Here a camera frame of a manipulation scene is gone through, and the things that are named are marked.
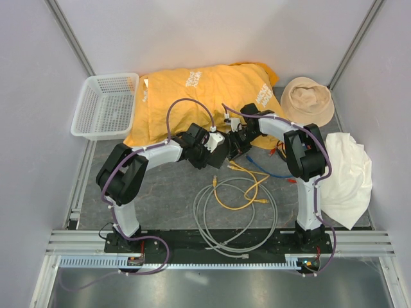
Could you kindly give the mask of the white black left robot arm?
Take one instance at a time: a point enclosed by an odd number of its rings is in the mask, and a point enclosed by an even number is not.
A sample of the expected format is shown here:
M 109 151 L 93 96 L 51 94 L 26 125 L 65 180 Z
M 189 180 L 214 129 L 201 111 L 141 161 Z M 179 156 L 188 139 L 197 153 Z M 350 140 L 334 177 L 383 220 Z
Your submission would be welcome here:
M 126 252 L 135 252 L 141 245 L 134 199 L 145 173 L 163 164 L 189 161 L 195 168 L 218 167 L 225 159 L 218 151 L 228 141 L 226 133 L 207 131 L 193 123 L 185 132 L 165 141 L 133 149 L 123 143 L 112 150 L 96 177 L 101 199 L 108 205 L 114 220 L 113 229 L 119 245 Z

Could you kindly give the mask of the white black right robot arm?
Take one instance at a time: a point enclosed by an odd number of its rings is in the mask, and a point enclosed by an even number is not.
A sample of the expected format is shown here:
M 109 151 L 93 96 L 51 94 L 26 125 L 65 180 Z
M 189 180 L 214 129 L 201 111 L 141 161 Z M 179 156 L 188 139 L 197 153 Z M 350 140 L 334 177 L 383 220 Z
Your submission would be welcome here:
M 245 126 L 232 131 L 232 145 L 242 152 L 256 137 L 270 135 L 285 144 L 286 165 L 297 181 L 298 215 L 293 241 L 300 252 L 310 252 L 326 240 L 324 220 L 320 209 L 320 182 L 331 176 L 331 162 L 319 127 L 306 126 L 282 118 L 269 110 L 260 112 L 255 104 L 248 104 L 237 112 L 224 106 L 224 116 L 242 116 Z

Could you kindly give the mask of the black network switch box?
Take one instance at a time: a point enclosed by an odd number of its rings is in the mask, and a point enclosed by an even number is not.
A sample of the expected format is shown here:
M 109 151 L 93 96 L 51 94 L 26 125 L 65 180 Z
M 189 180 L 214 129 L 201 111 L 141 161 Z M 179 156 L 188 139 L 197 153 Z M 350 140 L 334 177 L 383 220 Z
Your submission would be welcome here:
M 230 152 L 230 142 L 225 138 L 222 144 L 218 145 L 216 149 L 210 154 L 207 165 L 220 169 L 224 160 L 228 157 Z

